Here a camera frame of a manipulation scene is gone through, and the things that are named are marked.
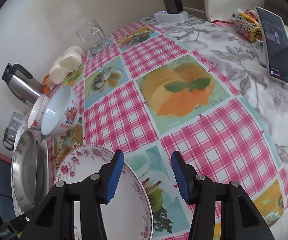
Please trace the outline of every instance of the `phone screen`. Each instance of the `phone screen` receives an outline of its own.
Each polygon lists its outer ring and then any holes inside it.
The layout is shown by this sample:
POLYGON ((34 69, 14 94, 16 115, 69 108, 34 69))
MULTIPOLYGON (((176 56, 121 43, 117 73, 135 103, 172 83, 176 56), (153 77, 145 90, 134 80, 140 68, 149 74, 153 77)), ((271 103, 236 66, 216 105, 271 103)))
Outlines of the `phone screen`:
POLYGON ((282 19, 256 8, 268 51, 269 74, 288 83, 288 39, 282 19))

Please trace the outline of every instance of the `metal screw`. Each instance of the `metal screw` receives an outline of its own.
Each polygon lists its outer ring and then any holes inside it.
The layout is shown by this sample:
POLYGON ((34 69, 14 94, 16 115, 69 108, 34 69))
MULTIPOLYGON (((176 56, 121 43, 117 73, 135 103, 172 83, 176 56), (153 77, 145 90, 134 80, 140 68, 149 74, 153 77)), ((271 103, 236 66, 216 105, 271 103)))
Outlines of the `metal screw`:
POLYGON ((93 174, 91 175, 91 179, 92 179, 92 180, 97 180, 97 179, 99 179, 99 178, 100 178, 100 175, 97 174, 97 173, 93 173, 93 174))
POLYGON ((238 181, 234 181, 234 180, 231 182, 231 184, 233 187, 238 187, 240 185, 238 181))
POLYGON ((64 186, 64 181, 60 180, 55 184, 56 187, 63 187, 64 186))
POLYGON ((197 174, 196 175, 196 179, 197 180, 204 180, 205 179, 205 176, 203 174, 197 174))

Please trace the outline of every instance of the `label on thermos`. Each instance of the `label on thermos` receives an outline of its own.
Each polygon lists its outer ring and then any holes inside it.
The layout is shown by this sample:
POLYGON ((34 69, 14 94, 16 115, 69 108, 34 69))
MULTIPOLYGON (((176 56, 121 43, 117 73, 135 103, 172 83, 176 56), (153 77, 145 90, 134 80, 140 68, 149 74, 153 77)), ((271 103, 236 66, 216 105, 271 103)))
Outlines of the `label on thermos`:
POLYGON ((30 102, 28 102, 24 97, 20 97, 19 98, 24 104, 28 105, 28 106, 33 106, 33 104, 31 104, 30 102))

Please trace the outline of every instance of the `white extension socket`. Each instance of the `white extension socket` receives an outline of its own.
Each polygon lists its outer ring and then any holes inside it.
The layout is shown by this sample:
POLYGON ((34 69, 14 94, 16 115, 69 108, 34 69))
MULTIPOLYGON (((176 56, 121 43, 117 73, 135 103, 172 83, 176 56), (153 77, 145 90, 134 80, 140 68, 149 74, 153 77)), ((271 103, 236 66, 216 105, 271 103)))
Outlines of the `white extension socket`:
POLYGON ((167 13, 167 11, 160 11, 154 14, 157 22, 175 22, 183 23, 188 21, 188 13, 182 11, 181 13, 167 13))

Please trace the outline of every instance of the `black power adapter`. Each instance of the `black power adapter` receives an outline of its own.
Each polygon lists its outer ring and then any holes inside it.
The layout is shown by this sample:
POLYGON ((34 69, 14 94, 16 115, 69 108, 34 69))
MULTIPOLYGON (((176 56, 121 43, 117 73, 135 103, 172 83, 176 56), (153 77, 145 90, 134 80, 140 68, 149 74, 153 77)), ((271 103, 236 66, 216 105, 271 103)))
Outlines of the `black power adapter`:
POLYGON ((183 11, 183 5, 181 0, 163 0, 167 13, 181 13, 183 11))

